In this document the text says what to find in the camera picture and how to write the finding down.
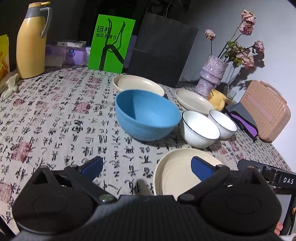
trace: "pink case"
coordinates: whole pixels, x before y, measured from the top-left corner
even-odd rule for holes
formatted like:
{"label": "pink case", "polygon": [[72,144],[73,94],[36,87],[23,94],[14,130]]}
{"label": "pink case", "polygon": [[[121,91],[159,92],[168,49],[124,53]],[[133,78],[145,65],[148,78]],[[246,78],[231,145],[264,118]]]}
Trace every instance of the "pink case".
{"label": "pink case", "polygon": [[272,142],[291,118],[287,101],[271,85],[253,80],[240,102],[255,120],[259,137]]}

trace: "hand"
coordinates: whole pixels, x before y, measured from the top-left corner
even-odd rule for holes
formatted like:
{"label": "hand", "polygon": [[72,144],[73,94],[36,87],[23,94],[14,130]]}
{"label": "hand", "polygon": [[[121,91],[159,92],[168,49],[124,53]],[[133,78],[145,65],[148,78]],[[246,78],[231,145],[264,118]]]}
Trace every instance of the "hand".
{"label": "hand", "polygon": [[280,222],[278,222],[278,224],[277,224],[277,226],[276,226],[276,229],[274,230],[274,233],[275,233],[276,235],[279,235],[279,232],[280,232],[282,229],[283,229],[283,225],[282,225]]}

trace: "tablecloth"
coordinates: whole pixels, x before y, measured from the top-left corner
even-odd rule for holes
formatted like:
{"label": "tablecloth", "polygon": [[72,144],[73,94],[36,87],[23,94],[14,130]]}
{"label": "tablecloth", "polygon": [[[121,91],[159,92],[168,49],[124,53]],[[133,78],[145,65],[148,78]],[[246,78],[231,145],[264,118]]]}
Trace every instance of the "tablecloth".
{"label": "tablecloth", "polygon": [[[0,215],[14,232],[12,205],[40,165],[59,170],[101,156],[104,166],[94,179],[96,185],[116,197],[151,195],[161,157],[172,149],[190,148],[178,128],[155,142],[139,142],[124,132],[115,115],[115,76],[86,67],[49,68],[23,80],[19,93],[0,101]],[[175,89],[162,87],[184,111]],[[178,87],[194,86],[180,82]],[[253,143],[239,129],[227,141],[216,141],[203,150],[231,169],[245,158],[289,170],[272,144]]]}

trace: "black device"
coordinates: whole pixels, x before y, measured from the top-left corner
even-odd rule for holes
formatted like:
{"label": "black device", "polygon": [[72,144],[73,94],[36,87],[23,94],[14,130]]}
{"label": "black device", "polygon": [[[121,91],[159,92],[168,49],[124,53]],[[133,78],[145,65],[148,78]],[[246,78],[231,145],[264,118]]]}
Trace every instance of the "black device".
{"label": "black device", "polygon": [[12,213],[19,240],[280,240],[274,229],[281,205],[254,167],[214,173],[173,196],[121,195],[117,200],[92,180],[96,157],[61,171],[39,167]]}
{"label": "black device", "polygon": [[280,188],[275,190],[283,210],[280,218],[283,229],[280,235],[290,235],[296,215],[296,212],[292,213],[292,210],[296,207],[296,173],[245,159],[241,159],[237,163],[237,168],[242,171],[250,165],[254,166],[271,186]]}

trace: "black paper bag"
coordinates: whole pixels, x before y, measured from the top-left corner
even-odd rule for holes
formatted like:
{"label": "black paper bag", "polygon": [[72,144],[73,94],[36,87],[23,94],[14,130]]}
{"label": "black paper bag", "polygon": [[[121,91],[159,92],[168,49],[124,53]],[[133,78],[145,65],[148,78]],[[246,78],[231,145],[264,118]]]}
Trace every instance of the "black paper bag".
{"label": "black paper bag", "polygon": [[127,73],[175,87],[196,34],[192,26],[146,12]]}

